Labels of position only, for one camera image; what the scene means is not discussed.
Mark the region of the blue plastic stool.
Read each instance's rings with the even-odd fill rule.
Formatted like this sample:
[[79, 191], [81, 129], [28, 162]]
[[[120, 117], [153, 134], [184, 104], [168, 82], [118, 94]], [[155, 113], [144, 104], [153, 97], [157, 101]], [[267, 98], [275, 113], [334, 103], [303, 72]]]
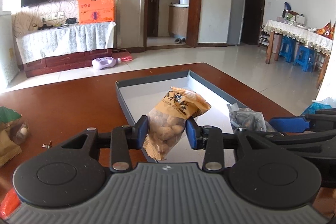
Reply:
[[284, 57], [287, 63], [292, 63], [294, 61], [295, 44], [295, 39], [283, 36], [278, 56]]
[[312, 72], [315, 61], [315, 50], [299, 45], [293, 65], [301, 65], [304, 72]]

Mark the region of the green chip bag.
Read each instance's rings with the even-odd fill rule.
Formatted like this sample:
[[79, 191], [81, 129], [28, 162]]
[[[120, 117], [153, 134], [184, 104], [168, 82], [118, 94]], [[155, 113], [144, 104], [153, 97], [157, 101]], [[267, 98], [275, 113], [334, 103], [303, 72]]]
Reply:
[[9, 109], [7, 107], [0, 107], [0, 121], [1, 123], [8, 124], [11, 122], [15, 122], [21, 119], [21, 114], [16, 112], [13, 109]]

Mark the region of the tan brown snack packet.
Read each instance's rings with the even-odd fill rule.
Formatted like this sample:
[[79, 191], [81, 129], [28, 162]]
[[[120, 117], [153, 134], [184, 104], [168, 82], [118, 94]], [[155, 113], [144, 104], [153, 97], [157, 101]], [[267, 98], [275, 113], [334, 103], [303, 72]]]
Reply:
[[21, 153], [21, 147], [9, 138], [5, 130], [2, 130], [0, 134], [0, 167]]

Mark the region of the small silver candy wrapper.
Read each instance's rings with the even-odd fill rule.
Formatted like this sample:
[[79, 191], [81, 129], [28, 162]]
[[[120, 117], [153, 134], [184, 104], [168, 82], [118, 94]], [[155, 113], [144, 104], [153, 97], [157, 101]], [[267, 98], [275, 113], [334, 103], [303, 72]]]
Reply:
[[45, 149], [50, 149], [52, 147], [52, 141], [49, 141], [47, 144], [43, 144], [42, 147]]

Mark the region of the clear sunflower seed bag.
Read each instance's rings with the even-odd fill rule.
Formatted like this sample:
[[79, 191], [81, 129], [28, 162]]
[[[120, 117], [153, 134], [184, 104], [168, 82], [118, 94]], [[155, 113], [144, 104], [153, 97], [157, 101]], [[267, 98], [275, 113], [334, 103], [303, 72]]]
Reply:
[[264, 119], [262, 112], [247, 107], [239, 107], [237, 103], [228, 104], [229, 118], [233, 131], [249, 130], [256, 132], [276, 132]]

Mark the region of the wooden dining table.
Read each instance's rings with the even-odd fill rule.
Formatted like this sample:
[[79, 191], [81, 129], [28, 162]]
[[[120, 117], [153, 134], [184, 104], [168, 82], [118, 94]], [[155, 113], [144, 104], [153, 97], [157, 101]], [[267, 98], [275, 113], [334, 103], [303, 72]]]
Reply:
[[285, 35], [289, 38], [296, 39], [298, 43], [303, 44], [309, 48], [313, 48], [315, 51], [322, 53], [325, 60], [323, 62], [322, 69], [319, 73], [316, 84], [316, 88], [319, 89], [327, 70], [327, 65], [329, 63], [331, 49], [333, 46], [333, 40], [315, 32], [274, 20], [268, 20], [264, 26], [264, 30], [270, 34], [269, 46], [266, 52], [266, 64], [270, 63], [270, 58], [272, 56], [274, 34]]

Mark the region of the red long snack packet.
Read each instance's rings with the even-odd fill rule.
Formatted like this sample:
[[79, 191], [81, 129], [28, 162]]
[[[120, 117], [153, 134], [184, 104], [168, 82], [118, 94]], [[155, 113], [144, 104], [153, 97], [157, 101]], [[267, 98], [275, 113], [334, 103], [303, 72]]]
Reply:
[[14, 188], [10, 189], [5, 195], [0, 207], [1, 219], [7, 219], [21, 204]]

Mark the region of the blue plastic bag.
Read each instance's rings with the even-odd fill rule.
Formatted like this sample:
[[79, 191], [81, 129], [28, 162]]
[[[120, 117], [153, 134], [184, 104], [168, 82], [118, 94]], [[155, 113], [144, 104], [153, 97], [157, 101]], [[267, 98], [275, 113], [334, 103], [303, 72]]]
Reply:
[[322, 101], [313, 100], [312, 103], [302, 112], [301, 115], [305, 114], [315, 114], [317, 110], [327, 110], [327, 109], [335, 109], [336, 108], [336, 100], [333, 98], [326, 98]]

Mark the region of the orange gift box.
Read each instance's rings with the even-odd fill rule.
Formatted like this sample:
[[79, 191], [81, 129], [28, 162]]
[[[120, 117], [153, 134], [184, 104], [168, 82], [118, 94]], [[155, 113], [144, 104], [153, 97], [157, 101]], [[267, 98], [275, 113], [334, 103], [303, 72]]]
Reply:
[[112, 22], [115, 0], [78, 0], [79, 23]]

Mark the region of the orange peanut snack bag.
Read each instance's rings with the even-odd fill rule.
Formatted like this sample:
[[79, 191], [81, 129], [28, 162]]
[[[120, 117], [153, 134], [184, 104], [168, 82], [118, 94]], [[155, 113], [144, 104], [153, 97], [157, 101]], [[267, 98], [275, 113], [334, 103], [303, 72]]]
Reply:
[[154, 160], [164, 160], [180, 141], [186, 121], [210, 110], [211, 105], [198, 93], [172, 87], [148, 113], [149, 129], [143, 148]]

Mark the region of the kitchen counter cabinet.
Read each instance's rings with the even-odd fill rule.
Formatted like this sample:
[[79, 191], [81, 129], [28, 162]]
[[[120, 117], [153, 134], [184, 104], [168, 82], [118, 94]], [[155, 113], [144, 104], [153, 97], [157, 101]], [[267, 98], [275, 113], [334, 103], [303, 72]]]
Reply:
[[187, 36], [189, 7], [178, 5], [169, 6], [168, 32], [171, 37], [185, 38]]

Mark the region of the purple white floor toy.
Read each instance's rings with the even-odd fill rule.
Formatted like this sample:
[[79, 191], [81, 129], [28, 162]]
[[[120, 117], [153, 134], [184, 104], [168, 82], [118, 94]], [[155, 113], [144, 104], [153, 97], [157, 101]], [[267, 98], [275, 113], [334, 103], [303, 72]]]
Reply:
[[92, 67], [98, 71], [105, 68], [112, 68], [121, 63], [120, 58], [114, 57], [100, 57], [92, 60]]

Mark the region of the grey refrigerator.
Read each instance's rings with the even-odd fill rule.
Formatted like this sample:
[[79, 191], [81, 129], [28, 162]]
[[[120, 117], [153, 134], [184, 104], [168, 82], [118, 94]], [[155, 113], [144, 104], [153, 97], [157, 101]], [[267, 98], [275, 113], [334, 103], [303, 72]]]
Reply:
[[237, 46], [240, 44], [244, 23], [245, 0], [232, 0], [230, 23], [227, 44]]

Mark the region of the white lace cabinet cloth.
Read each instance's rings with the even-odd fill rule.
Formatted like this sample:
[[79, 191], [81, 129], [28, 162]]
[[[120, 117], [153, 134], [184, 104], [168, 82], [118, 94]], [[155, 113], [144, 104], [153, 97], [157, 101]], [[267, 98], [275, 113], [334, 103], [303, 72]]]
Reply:
[[115, 22], [75, 24], [31, 32], [16, 38], [22, 63], [71, 53], [112, 49]]

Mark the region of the dark wood TV cabinet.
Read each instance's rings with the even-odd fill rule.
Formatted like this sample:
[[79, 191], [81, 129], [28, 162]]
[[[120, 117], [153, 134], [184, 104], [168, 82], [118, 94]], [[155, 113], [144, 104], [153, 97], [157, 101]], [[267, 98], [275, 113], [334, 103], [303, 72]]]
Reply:
[[29, 78], [71, 69], [91, 67], [93, 59], [109, 57], [112, 56], [112, 53], [112, 49], [103, 49], [45, 57], [37, 61], [23, 64], [23, 69], [26, 76]]

